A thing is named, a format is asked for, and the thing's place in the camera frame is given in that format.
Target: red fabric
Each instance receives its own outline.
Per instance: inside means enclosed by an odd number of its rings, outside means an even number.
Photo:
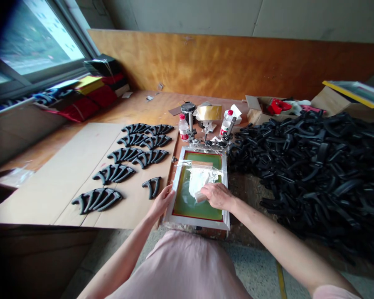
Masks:
[[[122,80],[124,78],[124,75],[122,73],[118,73],[114,75],[113,77],[102,77],[101,80],[104,82],[104,84],[115,84],[116,82]]]
[[[86,97],[97,102],[103,108],[112,104],[118,98],[115,92],[108,85],[104,85],[99,89],[88,93]]]
[[[67,106],[61,111],[49,111],[50,113],[59,114],[69,120],[81,123],[95,114],[101,108],[107,107],[118,97],[112,91],[111,87],[104,85],[99,89],[88,93],[83,98]]]
[[[89,98],[81,98],[73,104],[59,111],[58,114],[69,120],[81,123],[100,110],[100,107]]]

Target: yellow line on floor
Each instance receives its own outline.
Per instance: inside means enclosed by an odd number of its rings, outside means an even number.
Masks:
[[[287,293],[285,291],[283,267],[281,267],[280,263],[277,261],[276,261],[276,265],[277,265],[277,274],[278,274],[278,284],[280,285],[281,299],[287,299]]]

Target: red tape dispenser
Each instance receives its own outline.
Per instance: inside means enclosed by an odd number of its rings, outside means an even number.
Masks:
[[[289,110],[292,109],[292,105],[283,102],[279,99],[273,99],[270,103],[270,106],[267,110],[270,112],[271,115],[273,114],[287,114]]]

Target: pink shirt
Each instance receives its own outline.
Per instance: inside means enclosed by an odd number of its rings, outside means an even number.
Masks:
[[[251,298],[233,262],[215,242],[170,230],[145,262],[107,298]],[[334,286],[319,287],[314,299],[359,299]]]

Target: pile of black plastic parts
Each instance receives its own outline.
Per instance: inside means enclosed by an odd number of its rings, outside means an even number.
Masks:
[[[261,205],[302,239],[315,238],[346,261],[374,264],[374,124],[347,113],[253,126],[235,134],[231,170],[272,190]]]

